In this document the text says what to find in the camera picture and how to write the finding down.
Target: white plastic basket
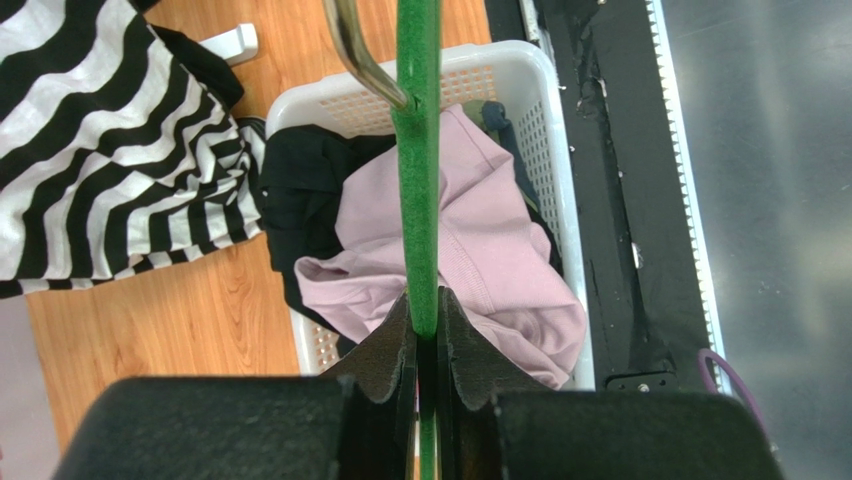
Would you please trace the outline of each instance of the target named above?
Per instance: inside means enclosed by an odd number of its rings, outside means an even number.
[[[382,64],[396,78],[396,62]],[[586,280],[565,123],[556,71],[533,45],[506,41],[463,45],[442,51],[442,106],[472,99],[501,102],[515,134],[527,173],[541,200],[541,214],[562,254],[565,281],[583,308]],[[267,136],[298,125],[316,124],[346,137],[393,133],[389,106],[343,73],[284,92],[269,111]],[[299,367],[303,375],[322,373],[338,360],[337,335],[290,310]],[[595,388],[589,329],[566,389]]]

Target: striped shirt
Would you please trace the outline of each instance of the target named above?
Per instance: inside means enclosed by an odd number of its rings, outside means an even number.
[[[0,1],[0,298],[258,234],[258,123],[236,122],[127,0]]]

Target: wood surface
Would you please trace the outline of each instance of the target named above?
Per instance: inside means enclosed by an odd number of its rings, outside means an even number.
[[[377,61],[395,54],[396,2],[359,0]],[[251,22],[257,57],[234,67],[246,90],[235,116],[266,116],[296,85],[344,71],[321,0],[162,0],[149,22],[202,40]],[[443,44],[490,41],[483,0],[444,0]],[[266,236],[193,263],[86,291],[30,295],[33,331],[64,451],[89,405],[139,375],[297,375],[281,276]]]

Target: pink garment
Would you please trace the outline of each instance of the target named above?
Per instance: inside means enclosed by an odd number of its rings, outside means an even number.
[[[439,281],[503,355],[560,387],[580,353],[586,316],[547,263],[550,243],[530,221],[511,154],[459,105],[441,114],[440,151]],[[335,229],[343,253],[301,258],[296,276],[305,306],[361,342],[406,285],[396,148],[346,180]]]

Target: purple cable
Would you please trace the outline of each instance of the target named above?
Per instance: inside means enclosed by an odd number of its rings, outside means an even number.
[[[710,371],[710,366],[707,360],[712,360],[716,365],[728,375],[728,378],[731,379],[731,385],[734,386],[734,391],[736,391],[737,395],[740,399],[745,403],[746,408],[751,411],[751,414],[754,416],[755,420],[757,420],[757,424],[760,425],[760,429],[763,430],[763,434],[769,438],[768,432],[766,431],[766,424],[763,421],[763,412],[760,411],[760,408],[757,406],[757,400],[755,400],[754,395],[751,394],[748,387],[745,386],[745,382],[743,379],[737,375],[737,372],[731,367],[728,362],[725,361],[724,358],[719,356],[718,353],[713,350],[702,348],[698,351],[698,371],[701,372],[701,380],[704,382],[704,386],[707,388],[707,391],[711,393],[719,393],[719,389],[716,388],[716,380],[714,379],[713,373]]]

